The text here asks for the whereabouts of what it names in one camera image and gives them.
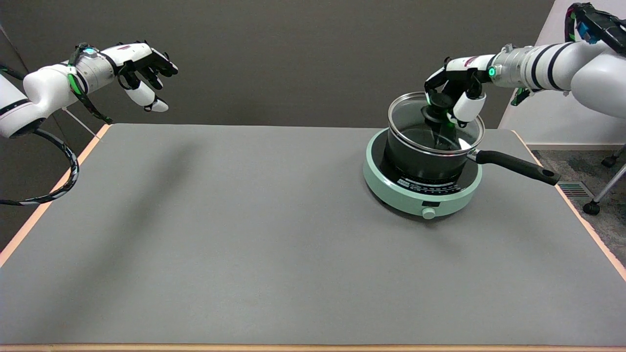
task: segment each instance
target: table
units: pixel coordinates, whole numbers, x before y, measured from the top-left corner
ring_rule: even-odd
[[[485,165],[462,211],[398,214],[362,177],[377,131],[105,127],[0,256],[2,349],[626,346],[626,271],[557,188]]]

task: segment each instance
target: black pot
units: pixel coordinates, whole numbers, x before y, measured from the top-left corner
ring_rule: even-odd
[[[428,104],[424,93],[400,96],[389,107],[385,157],[400,171],[419,179],[455,180],[465,163],[493,163],[520,175],[556,185],[560,175],[511,155],[476,148],[485,126],[480,116],[460,127],[448,121],[446,102]]]

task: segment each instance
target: glass lid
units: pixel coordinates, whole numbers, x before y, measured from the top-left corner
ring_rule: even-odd
[[[438,154],[468,152],[485,131],[480,116],[465,127],[448,121],[444,110],[428,105],[423,92],[405,94],[391,103],[389,128],[409,146]]]

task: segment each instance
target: robot finger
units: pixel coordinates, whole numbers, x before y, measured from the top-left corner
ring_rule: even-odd
[[[143,106],[144,111],[164,112],[169,109],[165,101],[159,98],[144,82],[140,82],[136,89],[125,91],[137,105]]]
[[[178,73],[178,67],[176,67],[176,65],[173,64],[169,58],[159,53],[157,50],[152,49],[150,61],[150,68],[159,72],[163,76],[171,77]]]
[[[157,77],[157,73],[154,72],[150,67],[146,66],[144,68],[140,68],[137,71],[148,81],[152,88],[156,90],[163,89],[163,83]]]

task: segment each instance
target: caster wheel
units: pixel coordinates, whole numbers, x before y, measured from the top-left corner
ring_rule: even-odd
[[[617,161],[617,158],[606,157],[604,158],[604,160],[602,160],[602,165],[605,167],[613,167],[616,161]]]
[[[596,202],[591,201],[583,205],[583,211],[589,215],[598,215],[600,213],[600,206]]]

